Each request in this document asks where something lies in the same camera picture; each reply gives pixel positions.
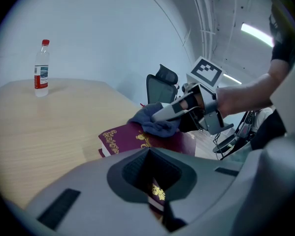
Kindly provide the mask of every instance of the fluorescent light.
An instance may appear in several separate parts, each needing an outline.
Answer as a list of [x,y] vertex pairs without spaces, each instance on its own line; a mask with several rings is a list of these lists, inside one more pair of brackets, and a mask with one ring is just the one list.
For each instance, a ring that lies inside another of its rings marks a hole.
[[273,47],[273,38],[270,37],[269,35],[265,34],[264,32],[262,32],[259,29],[256,29],[252,26],[249,26],[245,23],[242,24],[241,26],[241,30],[251,34],[252,36],[262,40],[264,43],[268,44],[269,46]]
[[241,84],[241,82],[238,81],[237,79],[234,79],[233,77],[231,77],[231,76],[229,76],[229,75],[227,75],[227,74],[223,74],[223,75],[224,75],[225,77],[227,77],[227,78],[233,80],[233,81],[236,81],[238,84]]

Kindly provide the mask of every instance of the wooden table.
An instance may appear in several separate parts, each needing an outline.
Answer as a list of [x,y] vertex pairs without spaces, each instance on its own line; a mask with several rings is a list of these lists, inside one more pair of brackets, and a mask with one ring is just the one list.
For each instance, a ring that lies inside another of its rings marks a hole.
[[25,207],[54,180],[101,158],[98,135],[120,126],[139,106],[104,82],[50,79],[34,95],[33,79],[0,88],[0,191]]

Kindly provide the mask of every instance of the bottle label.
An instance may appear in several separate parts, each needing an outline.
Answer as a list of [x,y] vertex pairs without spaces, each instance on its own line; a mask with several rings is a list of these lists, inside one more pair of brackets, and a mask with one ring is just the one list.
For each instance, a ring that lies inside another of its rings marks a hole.
[[34,88],[43,89],[48,86],[48,65],[34,66]]

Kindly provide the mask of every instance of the chair backrest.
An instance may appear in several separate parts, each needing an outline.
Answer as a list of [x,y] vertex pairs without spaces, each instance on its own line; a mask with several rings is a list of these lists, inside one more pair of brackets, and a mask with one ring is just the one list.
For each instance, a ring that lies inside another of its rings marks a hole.
[[156,76],[149,74],[146,78],[147,101],[149,103],[174,101],[178,90],[174,85],[159,80]]

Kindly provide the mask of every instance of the water bottle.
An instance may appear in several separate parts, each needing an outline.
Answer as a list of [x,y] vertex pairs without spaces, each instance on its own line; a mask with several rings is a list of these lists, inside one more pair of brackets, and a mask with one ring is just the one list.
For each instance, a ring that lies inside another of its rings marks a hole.
[[48,89],[49,46],[50,40],[43,39],[41,51],[35,56],[34,93],[37,97],[46,96]]

